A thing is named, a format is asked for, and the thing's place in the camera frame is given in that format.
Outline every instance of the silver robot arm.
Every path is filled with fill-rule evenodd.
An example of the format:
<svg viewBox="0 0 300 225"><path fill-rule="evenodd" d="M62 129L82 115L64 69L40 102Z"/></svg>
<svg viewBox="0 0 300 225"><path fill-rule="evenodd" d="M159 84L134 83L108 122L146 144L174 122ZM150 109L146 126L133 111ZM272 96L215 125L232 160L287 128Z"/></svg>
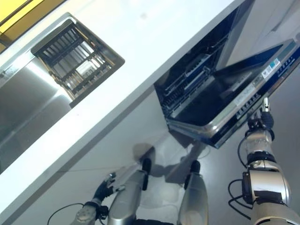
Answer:
<svg viewBox="0 0 300 225"><path fill-rule="evenodd" d="M274 133L270 105L264 99L261 118L248 121L242 145L247 153L243 173L243 199L253 205L251 224L300 225L300 217L289 208L291 190L271 148Z"/></svg>

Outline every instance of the black cable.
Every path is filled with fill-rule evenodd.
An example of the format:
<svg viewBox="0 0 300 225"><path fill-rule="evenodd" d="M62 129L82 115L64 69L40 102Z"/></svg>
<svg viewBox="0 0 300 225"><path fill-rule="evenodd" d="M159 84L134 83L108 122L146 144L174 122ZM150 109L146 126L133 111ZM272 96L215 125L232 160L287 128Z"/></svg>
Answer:
<svg viewBox="0 0 300 225"><path fill-rule="evenodd" d="M231 198L232 199L234 199L234 196L231 194L231 190L230 190L230 186L234 183L234 182L237 182L237 181L242 181L242 179L236 179L236 180L233 180L233 181L231 181L229 184L228 184L228 192L229 192L229 194L230 194L230 196L231 196ZM251 206L248 206L248 205L244 205L243 203L241 203L241 202L239 202L238 200L234 200L237 204L239 204L239 205L241 205L241 206L243 206L243 207L245 207L245 208L247 208L247 209L252 209L252 207Z"/></svg>
<svg viewBox="0 0 300 225"><path fill-rule="evenodd" d="M247 169L247 166L246 164L243 162L243 160L241 159L240 157L240 147L242 146L242 143L244 142L244 140L247 138L247 136L245 136L241 142L239 143L239 146L238 146L238 157L239 157L239 161L242 163L242 165Z"/></svg>
<svg viewBox="0 0 300 225"><path fill-rule="evenodd" d="M105 225L105 224L102 222L102 220L101 220L101 219L99 219L99 221L100 221L100 223L101 223L102 225Z"/></svg>
<svg viewBox="0 0 300 225"><path fill-rule="evenodd" d="M65 208L67 208L67 207L70 207L70 206L72 206L72 205L81 205L81 206L84 206L84 204L82 204L82 203L73 203L73 204L66 205L66 206L64 206L64 207L62 207L62 208L56 210L56 211L55 211L54 213L52 213L52 215L49 217L48 222L47 222L47 225L49 225L50 219L51 219L57 212L59 212L59 211L65 209Z"/></svg>
<svg viewBox="0 0 300 225"><path fill-rule="evenodd" d="M246 215L245 213L242 213L242 212L239 211L237 208L235 208L233 205L231 205L231 203L232 203L233 201L237 201L238 199L240 199L240 198L242 198L242 197L243 197L243 195L240 195L240 196L237 196L237 197L235 197L235 198L229 200L229 201L228 201L228 205L229 205L231 208L233 208L237 213L239 213L240 215L242 215L243 217L247 218L248 220L251 220L251 217L250 217L250 216Z"/></svg>

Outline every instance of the dishwasher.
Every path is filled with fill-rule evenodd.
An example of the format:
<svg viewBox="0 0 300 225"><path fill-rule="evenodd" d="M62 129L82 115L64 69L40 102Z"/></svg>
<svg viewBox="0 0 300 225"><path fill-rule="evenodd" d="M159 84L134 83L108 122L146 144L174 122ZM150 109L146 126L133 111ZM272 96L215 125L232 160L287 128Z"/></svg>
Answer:
<svg viewBox="0 0 300 225"><path fill-rule="evenodd" d="M217 68L241 14L229 14L154 84L169 129L216 148L299 63L299 45L290 39Z"/></svg>

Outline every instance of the metal rack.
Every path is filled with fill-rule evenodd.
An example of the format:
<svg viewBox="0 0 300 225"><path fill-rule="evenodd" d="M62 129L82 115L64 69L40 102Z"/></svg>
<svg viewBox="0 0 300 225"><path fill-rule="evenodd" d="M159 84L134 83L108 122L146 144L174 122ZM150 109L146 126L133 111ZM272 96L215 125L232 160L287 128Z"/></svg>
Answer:
<svg viewBox="0 0 300 225"><path fill-rule="evenodd" d="M81 100L124 63L82 24L71 20L65 21L31 52L73 100L79 96Z"/></svg>

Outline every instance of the kitchen counter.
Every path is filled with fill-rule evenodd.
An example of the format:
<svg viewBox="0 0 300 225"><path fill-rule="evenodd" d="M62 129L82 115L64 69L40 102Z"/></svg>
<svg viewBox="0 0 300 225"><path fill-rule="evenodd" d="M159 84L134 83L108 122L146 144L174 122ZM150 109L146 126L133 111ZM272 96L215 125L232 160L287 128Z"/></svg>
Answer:
<svg viewBox="0 0 300 225"><path fill-rule="evenodd" d="M0 66L69 12L125 64L0 175L0 224L99 134L107 134L122 112L241 2L68 0L1 54Z"/></svg>

